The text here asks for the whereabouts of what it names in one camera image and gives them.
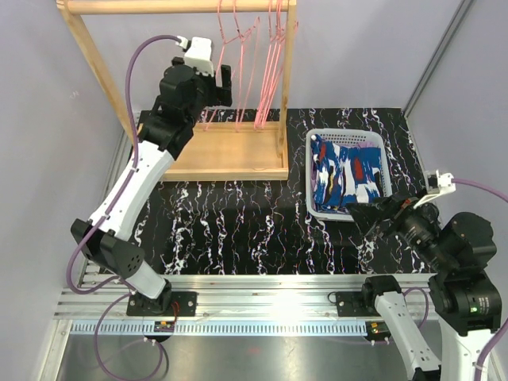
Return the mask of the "pink hanger with purple trousers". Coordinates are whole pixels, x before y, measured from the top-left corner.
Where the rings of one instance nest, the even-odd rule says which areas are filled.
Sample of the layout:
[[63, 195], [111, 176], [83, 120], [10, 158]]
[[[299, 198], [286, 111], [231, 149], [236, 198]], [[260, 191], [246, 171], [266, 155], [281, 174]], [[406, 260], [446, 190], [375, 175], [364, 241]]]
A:
[[[236, 133], [240, 132], [241, 123], [244, 120], [244, 113], [247, 107], [247, 102], [252, 89], [253, 76], [256, 69], [257, 51], [260, 40], [260, 17], [257, 17], [252, 26], [245, 31], [241, 30], [240, 23], [237, 18], [237, 1], [233, 2], [233, 19], [237, 28], [237, 39], [240, 43], [240, 57], [238, 62], [238, 84], [237, 84], [237, 112], [234, 123], [234, 129]], [[254, 42], [254, 49], [252, 52], [252, 66], [248, 81], [244, 85], [244, 63], [248, 62], [248, 48], [250, 44]]]

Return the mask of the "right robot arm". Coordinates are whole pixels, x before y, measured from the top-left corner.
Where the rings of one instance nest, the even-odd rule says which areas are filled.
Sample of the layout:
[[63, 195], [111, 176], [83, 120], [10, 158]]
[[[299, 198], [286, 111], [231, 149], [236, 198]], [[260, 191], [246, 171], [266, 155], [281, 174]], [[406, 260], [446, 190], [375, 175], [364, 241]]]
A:
[[485, 272], [497, 252], [491, 223], [460, 212], [441, 227], [434, 204], [397, 195], [349, 204], [347, 209], [362, 234], [401, 237], [433, 271], [428, 286], [441, 328], [440, 359], [410, 317], [394, 276], [370, 276], [361, 290], [362, 309], [386, 323], [407, 378], [487, 379], [491, 349], [506, 329], [501, 323], [502, 298]]

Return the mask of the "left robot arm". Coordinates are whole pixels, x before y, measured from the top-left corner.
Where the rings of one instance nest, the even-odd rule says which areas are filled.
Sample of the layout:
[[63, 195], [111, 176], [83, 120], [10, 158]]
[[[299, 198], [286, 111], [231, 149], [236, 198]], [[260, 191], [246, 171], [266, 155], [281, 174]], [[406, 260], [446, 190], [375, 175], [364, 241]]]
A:
[[83, 255], [128, 283], [155, 315], [171, 309], [171, 284], [148, 265], [144, 250], [129, 238], [148, 196], [193, 137], [201, 112], [210, 106], [231, 106], [231, 87], [229, 65], [221, 66], [220, 83], [214, 75], [200, 74], [183, 63], [169, 67], [129, 165], [89, 219], [77, 219], [71, 226]]

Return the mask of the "pink hanger with blue trousers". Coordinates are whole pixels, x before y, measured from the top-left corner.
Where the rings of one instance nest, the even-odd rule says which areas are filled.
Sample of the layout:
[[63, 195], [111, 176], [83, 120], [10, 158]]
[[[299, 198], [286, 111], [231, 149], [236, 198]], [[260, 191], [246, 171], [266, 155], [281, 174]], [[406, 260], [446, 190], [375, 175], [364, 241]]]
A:
[[[237, 42], [239, 44], [239, 49], [240, 49], [240, 43], [239, 43], [239, 40], [237, 39], [237, 28], [236, 28], [236, 26], [235, 26], [236, 35], [234, 37], [227, 38], [226, 35], [225, 35], [225, 30], [223, 28], [223, 23], [222, 23], [222, 19], [221, 19], [222, 3], [223, 3], [223, 1], [219, 1], [217, 3], [217, 21], [218, 21], [218, 25], [219, 25], [219, 31], [220, 31], [220, 34], [221, 34], [221, 51], [220, 51], [219, 59], [218, 59], [218, 62], [217, 62], [217, 74], [218, 74], [218, 78], [219, 79], [221, 79], [221, 65], [223, 64], [223, 59], [224, 59], [226, 48], [229, 45], [231, 45], [232, 43], [236, 43]], [[238, 69], [237, 69], [238, 62], [237, 62], [236, 67], [234, 67], [232, 69], [232, 79], [234, 79], [234, 78], [238, 79]]]

